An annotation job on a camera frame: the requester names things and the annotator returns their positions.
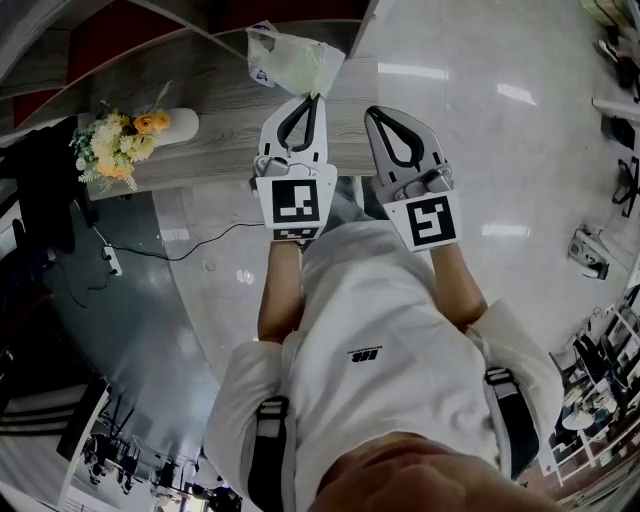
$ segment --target flower bouquet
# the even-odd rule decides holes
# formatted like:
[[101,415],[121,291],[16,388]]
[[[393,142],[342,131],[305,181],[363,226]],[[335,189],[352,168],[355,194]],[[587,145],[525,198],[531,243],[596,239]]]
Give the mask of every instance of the flower bouquet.
[[169,115],[155,106],[138,116],[118,112],[102,102],[95,121],[73,134],[70,146],[78,159],[76,168],[82,172],[79,181],[99,181],[106,192],[116,181],[124,181],[131,190],[133,164],[149,158],[154,148],[154,136],[169,127]]

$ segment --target orange rose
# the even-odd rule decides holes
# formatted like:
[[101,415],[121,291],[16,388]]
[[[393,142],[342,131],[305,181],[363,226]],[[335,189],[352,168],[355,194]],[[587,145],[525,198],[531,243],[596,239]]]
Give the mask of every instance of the orange rose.
[[154,116],[153,129],[157,132],[161,132],[167,128],[169,128],[169,114],[163,110],[159,110]]
[[133,125],[136,127],[136,130],[138,130],[138,133],[149,135],[153,131],[154,122],[155,118],[152,115],[147,114],[138,117],[133,122]]
[[122,167],[116,167],[113,170],[113,177],[117,180],[122,181],[126,175],[127,175],[127,171]]
[[103,176],[113,176],[113,167],[110,165],[105,165],[99,162],[96,169]]

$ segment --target white vase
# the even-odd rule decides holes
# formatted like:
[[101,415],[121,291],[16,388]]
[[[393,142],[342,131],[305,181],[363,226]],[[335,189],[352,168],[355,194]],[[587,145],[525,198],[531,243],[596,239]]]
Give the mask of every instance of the white vase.
[[168,108],[169,128],[155,135],[155,146],[166,146],[192,139],[198,132],[200,120],[190,108]]

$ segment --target black chair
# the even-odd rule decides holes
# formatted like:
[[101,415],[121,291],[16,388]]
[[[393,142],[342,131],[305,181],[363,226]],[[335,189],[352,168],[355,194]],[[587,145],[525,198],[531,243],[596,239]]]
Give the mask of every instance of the black chair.
[[629,166],[622,160],[618,160],[618,188],[613,194],[612,201],[614,204],[624,204],[629,202],[627,210],[622,210],[622,216],[629,218],[633,205],[636,202],[636,196],[640,194],[640,185],[638,183],[638,159],[631,157],[631,167],[634,167],[633,173]]
[[138,469],[138,457],[140,457],[140,449],[128,447],[118,464],[126,474],[134,476]]
[[78,181],[75,154],[69,142],[78,126],[70,117],[52,127],[33,130],[0,149],[0,179],[15,179],[18,190],[0,204],[0,216],[20,200],[22,221],[34,248],[56,247],[73,252],[75,237],[69,205],[78,201],[87,225],[97,221],[86,186]]
[[118,395],[118,401],[116,402],[116,409],[113,413],[113,416],[109,416],[109,414],[107,413],[107,408],[111,404],[111,398],[109,398],[105,406],[102,408],[102,411],[100,411],[100,415],[99,415],[100,418],[109,423],[109,437],[111,439],[117,439],[118,436],[120,436],[122,429],[125,427],[125,425],[129,421],[129,418],[131,418],[133,411],[135,410],[135,408],[132,407],[129,413],[125,416],[123,422],[120,423],[120,425],[118,425],[118,412],[120,411],[121,402],[122,402],[122,395]]

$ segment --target white plastic bag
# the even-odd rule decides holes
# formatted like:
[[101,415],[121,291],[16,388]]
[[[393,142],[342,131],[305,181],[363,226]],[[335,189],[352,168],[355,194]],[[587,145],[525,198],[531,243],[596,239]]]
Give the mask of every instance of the white plastic bag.
[[326,98],[344,53],[313,39],[281,34],[268,21],[247,29],[249,74],[256,82],[280,85],[292,94]]

